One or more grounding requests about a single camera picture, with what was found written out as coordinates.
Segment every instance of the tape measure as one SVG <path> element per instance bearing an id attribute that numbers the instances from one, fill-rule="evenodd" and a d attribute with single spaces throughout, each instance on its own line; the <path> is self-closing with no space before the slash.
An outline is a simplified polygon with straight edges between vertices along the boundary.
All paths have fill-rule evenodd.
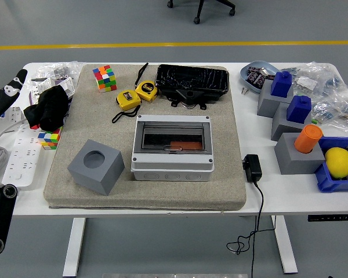
<path id="1" fill-rule="evenodd" d="M 127 111 L 137 107 L 141 103 L 141 100 L 136 91 L 126 90 L 117 95 L 116 102 L 123 111 Z"/>
<path id="2" fill-rule="evenodd" d="M 149 103 L 155 100 L 158 93 L 157 87 L 154 85 L 154 82 L 150 80 L 140 82 L 135 91 L 138 96 L 140 96 L 140 98 L 148 101 Z"/>

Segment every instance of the gray 3d printed cube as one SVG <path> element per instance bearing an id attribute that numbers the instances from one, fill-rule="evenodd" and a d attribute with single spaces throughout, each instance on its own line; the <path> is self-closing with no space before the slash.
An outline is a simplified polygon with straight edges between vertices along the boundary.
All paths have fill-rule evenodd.
<path id="1" fill-rule="evenodd" d="M 278 105 L 280 103 L 289 104 L 294 97 L 293 86 L 290 87 L 287 97 L 271 96 L 271 85 L 272 80 L 267 79 L 264 82 L 262 91 L 260 92 L 258 99 L 258 110 L 256 111 L 256 114 L 258 116 L 273 118 Z"/>
<path id="2" fill-rule="evenodd" d="M 281 175 L 313 174 L 325 161 L 319 144 L 310 153 L 298 152 L 294 142 L 300 133 L 283 133 L 274 147 Z"/>
<path id="3" fill-rule="evenodd" d="M 119 150 L 90 139 L 67 167 L 77 184 L 106 196 L 124 168 Z"/>
<path id="4" fill-rule="evenodd" d="M 278 141 L 282 133 L 301 132 L 304 126 L 311 123 L 311 116 L 308 115 L 304 123 L 296 123 L 287 120 L 287 109 L 289 104 L 280 103 L 272 120 L 271 140 Z"/>

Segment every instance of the rubik's cube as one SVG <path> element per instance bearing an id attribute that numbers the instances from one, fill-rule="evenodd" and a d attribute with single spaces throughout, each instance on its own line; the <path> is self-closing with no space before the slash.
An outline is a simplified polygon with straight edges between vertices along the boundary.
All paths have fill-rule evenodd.
<path id="1" fill-rule="evenodd" d="M 117 90 L 116 77 L 109 65 L 93 69 L 99 93 Z"/>
<path id="2" fill-rule="evenodd" d="M 44 149 L 57 149 L 62 130 L 63 127 L 54 132 L 42 130 L 37 138 Z"/>

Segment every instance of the orange object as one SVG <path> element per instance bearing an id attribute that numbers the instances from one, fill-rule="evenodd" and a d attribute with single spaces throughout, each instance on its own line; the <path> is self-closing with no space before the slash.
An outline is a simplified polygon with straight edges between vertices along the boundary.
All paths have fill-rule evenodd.
<path id="1" fill-rule="evenodd" d="M 201 142 L 177 142 L 170 143 L 172 149 L 185 149 L 185 150 L 202 150 Z"/>
<path id="2" fill-rule="evenodd" d="M 295 140 L 294 147 L 298 152 L 310 153 L 322 135 L 322 130 L 318 126 L 307 125 Z"/>

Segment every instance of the black cloth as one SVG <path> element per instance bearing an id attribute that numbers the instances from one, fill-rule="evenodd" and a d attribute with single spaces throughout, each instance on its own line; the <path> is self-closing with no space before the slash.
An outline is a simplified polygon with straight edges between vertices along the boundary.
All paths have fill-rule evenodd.
<path id="1" fill-rule="evenodd" d="M 63 125 L 68 111 L 68 97 L 62 86 L 57 85 L 40 94 L 38 104 L 23 112 L 30 127 L 40 125 L 44 131 L 55 131 Z"/>

